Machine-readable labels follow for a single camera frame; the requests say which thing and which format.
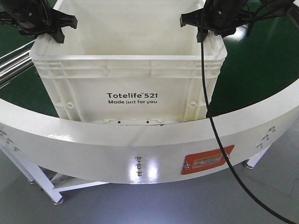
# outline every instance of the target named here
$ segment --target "metal bolt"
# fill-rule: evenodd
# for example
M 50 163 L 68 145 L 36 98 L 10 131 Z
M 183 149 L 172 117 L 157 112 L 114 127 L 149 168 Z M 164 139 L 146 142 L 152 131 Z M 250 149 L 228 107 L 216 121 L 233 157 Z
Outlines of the metal bolt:
M 14 147 L 14 151 L 15 151 L 15 152 L 19 152 L 19 151 L 20 151 L 20 149 L 19 149 L 19 148 L 17 148 L 17 147 Z
M 273 126 L 269 129 L 269 132 L 275 132 L 275 131 L 276 131 L 275 126 Z
M 184 166 L 183 166 L 185 169 L 190 169 L 190 167 L 191 167 L 191 164 L 185 164 Z
M 9 139 L 9 138 L 6 140 L 6 143 L 7 143 L 7 144 L 10 144 L 10 143 L 12 143 L 12 142 L 13 142 L 13 141 L 12 141 L 11 139 Z
M 142 159 L 142 157 L 136 157 L 136 161 L 137 161 L 138 163 L 141 162 L 141 159 Z
M 0 130 L 0 136 L 6 135 L 6 133 L 3 130 Z
M 137 166 L 137 169 L 141 169 L 142 168 L 142 164 L 140 164 L 140 163 L 136 164 L 136 166 Z
M 268 141 L 269 140 L 269 135 L 266 135 L 265 137 L 263 137 L 263 140 Z
M 262 143 L 258 144 L 257 148 L 263 148 L 263 144 Z

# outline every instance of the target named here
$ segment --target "white support frame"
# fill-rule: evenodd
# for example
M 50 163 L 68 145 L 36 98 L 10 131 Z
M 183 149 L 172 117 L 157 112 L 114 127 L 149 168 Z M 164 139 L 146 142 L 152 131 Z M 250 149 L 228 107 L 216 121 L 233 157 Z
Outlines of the white support frame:
M 33 164 L 19 157 L 18 155 L 13 155 L 4 146 L 1 146 L 0 149 L 27 177 L 28 182 L 33 183 L 35 181 L 51 198 L 53 204 L 55 205 L 61 204 L 64 201 L 60 192 L 106 184 L 106 182 L 93 182 L 79 178 L 70 179 L 69 176 L 63 174 L 56 174 L 50 180 L 38 165 Z
M 260 151 L 259 153 L 255 154 L 254 156 L 250 157 L 248 160 L 245 161 L 244 166 L 247 169 L 253 169 L 255 165 L 260 161 L 262 156 L 267 152 L 271 145 Z

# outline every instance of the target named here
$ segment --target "label sticker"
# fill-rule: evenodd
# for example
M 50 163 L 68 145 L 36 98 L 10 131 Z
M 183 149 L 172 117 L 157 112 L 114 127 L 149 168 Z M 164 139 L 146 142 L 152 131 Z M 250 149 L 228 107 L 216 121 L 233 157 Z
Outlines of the label sticker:
M 227 155 L 230 155 L 234 145 L 224 147 Z M 190 154 L 185 157 L 182 175 L 192 174 L 208 169 L 212 169 L 225 164 L 225 158 L 220 149 L 215 149 L 203 153 Z
M 214 155 L 214 156 L 194 160 L 192 168 L 195 169 L 195 168 L 211 165 L 211 164 L 214 164 L 214 163 L 218 163 L 222 159 L 222 157 L 223 157 L 222 154 L 218 154 L 218 155 Z

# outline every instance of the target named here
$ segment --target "black cable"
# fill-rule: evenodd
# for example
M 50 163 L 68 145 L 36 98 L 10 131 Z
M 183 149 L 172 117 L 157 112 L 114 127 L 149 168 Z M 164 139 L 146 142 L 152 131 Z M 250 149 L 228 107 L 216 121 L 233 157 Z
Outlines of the black cable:
M 208 102 L 208 97 L 207 97 L 207 92 L 206 92 L 206 79 L 205 79 L 205 66 L 204 66 L 204 41 L 203 41 L 203 21 L 204 21 L 204 14 L 205 14 L 205 10 L 206 10 L 206 5 L 209 2 L 209 0 L 206 0 L 206 3 L 203 7 L 202 10 L 202 14 L 201 14 L 201 25 L 200 25 L 200 35 L 201 35 L 201 71 L 202 71 L 202 87 L 203 87 L 203 92 L 204 92 L 204 96 L 205 96 L 205 102 L 206 102 L 206 107 L 207 107 L 207 111 L 209 112 L 209 102 Z M 223 157 L 225 158 L 226 163 L 228 164 L 228 167 L 230 169 L 230 171 L 233 173 L 234 177 L 236 178 L 236 180 L 239 182 L 239 184 L 241 185 L 241 187 L 245 190 L 245 192 L 258 204 L 260 205 L 262 208 L 264 208 L 267 212 L 271 213 L 272 215 L 274 215 L 275 217 L 279 218 L 280 220 L 282 220 L 285 223 L 288 224 L 297 224 L 285 217 L 283 217 L 282 215 L 276 213 L 275 211 L 273 211 L 271 208 L 269 208 L 267 205 L 265 205 L 263 202 L 261 202 L 247 187 L 246 185 L 242 182 L 242 180 L 240 179 L 240 177 L 238 176 L 238 174 L 236 173 L 235 169 L 233 168 L 232 164 L 229 161 L 229 158 L 223 148 L 223 145 L 221 143 L 221 140 L 219 138 L 219 135 L 217 133 L 216 127 L 215 127 L 215 123 L 213 121 L 213 117 L 207 115 L 207 117 L 210 119 L 211 122 L 211 126 L 213 129 L 213 132 L 215 134 L 216 140 L 218 142 L 218 145 L 220 147 L 220 150 L 223 154 Z
M 272 13 L 274 13 L 274 12 L 280 10 L 280 9 L 282 9 L 283 7 L 285 7 L 285 4 L 280 4 L 280 5 L 274 7 L 273 9 L 269 10 L 268 12 L 266 12 L 266 13 L 264 13 L 262 15 L 256 16 L 256 17 L 251 18 L 251 19 L 245 19 L 243 23 L 238 24 L 238 27 L 242 26 L 242 25 L 245 25 L 247 23 L 255 23 L 257 21 L 261 21 L 261 20 L 265 20 L 265 19 L 271 19 L 271 18 L 276 18 L 276 17 L 283 16 L 283 15 L 268 16 L 268 15 L 270 15 L 270 14 L 272 14 Z M 233 28 L 237 28 L 237 27 L 236 26 L 231 26 L 231 27 L 227 27 L 225 29 L 222 29 L 221 31 L 225 32 L 225 31 L 229 31 L 229 30 L 231 30 Z
M 254 12 L 254 15 L 256 16 L 263 8 L 265 8 L 267 5 L 269 5 L 269 4 L 271 4 L 271 3 L 273 3 L 273 2 L 275 2 L 275 1 L 277 1 L 277 0 L 271 0 L 271 1 L 268 1 L 268 2 L 266 2 L 266 3 L 264 3 L 264 4 L 262 4 L 255 12 Z

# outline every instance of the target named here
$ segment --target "white conveyor frame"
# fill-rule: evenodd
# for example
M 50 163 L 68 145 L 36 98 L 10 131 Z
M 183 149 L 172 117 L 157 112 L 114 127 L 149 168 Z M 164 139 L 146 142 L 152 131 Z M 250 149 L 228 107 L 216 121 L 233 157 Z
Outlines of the white conveyor frame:
M 223 145 L 235 145 L 233 165 L 252 158 L 247 164 L 254 166 L 289 128 L 299 116 L 298 93 L 299 80 L 270 98 L 214 118 Z M 84 184 L 173 182 L 227 168 L 224 164 L 181 175 L 186 155 L 219 148 L 208 119 L 163 126 L 99 125 L 38 114 L 4 100 L 0 114 L 0 148 L 55 203 L 61 200 L 60 191 Z M 141 176 L 137 157 L 142 160 Z M 66 183 L 55 189 L 37 165 L 78 178 L 73 180 L 76 187 Z

